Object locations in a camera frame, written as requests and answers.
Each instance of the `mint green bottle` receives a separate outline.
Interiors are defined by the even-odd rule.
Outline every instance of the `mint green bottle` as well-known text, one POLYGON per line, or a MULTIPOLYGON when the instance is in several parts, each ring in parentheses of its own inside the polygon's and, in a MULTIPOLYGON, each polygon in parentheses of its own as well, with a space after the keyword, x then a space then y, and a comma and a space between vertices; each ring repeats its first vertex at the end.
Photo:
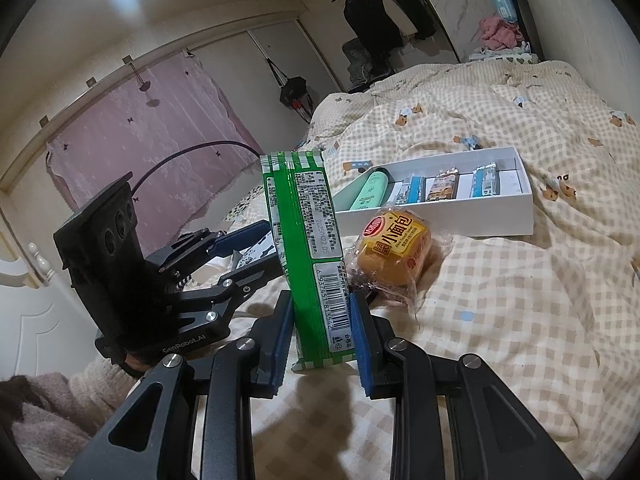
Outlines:
POLYGON ((380 207, 388 184, 388 171, 384 168, 378 168, 375 170, 364 183, 362 190, 353 205, 349 208, 349 211, 380 207))

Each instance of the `pink curtain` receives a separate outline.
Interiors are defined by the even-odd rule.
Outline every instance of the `pink curtain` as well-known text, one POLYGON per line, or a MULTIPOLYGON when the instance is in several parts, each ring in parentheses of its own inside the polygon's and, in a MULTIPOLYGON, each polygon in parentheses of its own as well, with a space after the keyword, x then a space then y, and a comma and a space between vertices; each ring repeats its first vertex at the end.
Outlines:
MULTIPOLYGON (((260 152, 198 59, 181 52, 130 78, 82 112, 48 144, 49 170, 83 206, 128 171, 137 180, 156 162, 194 144, 237 140, 260 152)), ((236 146, 182 155, 156 171, 134 197, 138 237, 148 254, 169 243, 190 217, 256 160, 236 146)))

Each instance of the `ceiling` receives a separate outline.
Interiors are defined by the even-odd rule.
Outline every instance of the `ceiling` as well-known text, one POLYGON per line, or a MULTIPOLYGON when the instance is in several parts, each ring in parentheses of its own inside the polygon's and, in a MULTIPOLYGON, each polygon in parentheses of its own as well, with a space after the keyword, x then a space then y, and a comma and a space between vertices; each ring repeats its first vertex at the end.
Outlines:
POLYGON ((241 0, 37 0, 0 57, 0 130, 71 67, 135 30, 241 0))

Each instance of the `green snack package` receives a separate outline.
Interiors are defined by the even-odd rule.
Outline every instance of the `green snack package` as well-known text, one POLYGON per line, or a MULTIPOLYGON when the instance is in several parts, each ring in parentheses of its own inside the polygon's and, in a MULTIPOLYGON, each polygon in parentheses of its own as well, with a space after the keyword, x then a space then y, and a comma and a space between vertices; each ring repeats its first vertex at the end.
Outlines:
POLYGON ((263 155, 273 241, 294 301, 294 370, 355 359, 349 289, 334 204, 319 152, 263 155))

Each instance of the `red oval logo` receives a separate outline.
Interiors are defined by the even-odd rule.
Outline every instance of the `red oval logo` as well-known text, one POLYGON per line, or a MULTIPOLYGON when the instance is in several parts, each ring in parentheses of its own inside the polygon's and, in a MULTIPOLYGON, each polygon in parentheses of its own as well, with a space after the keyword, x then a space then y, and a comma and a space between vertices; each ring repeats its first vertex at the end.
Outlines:
POLYGON ((362 232, 363 236, 375 236, 385 226, 385 219, 382 216, 376 216, 371 222, 367 224, 362 232))

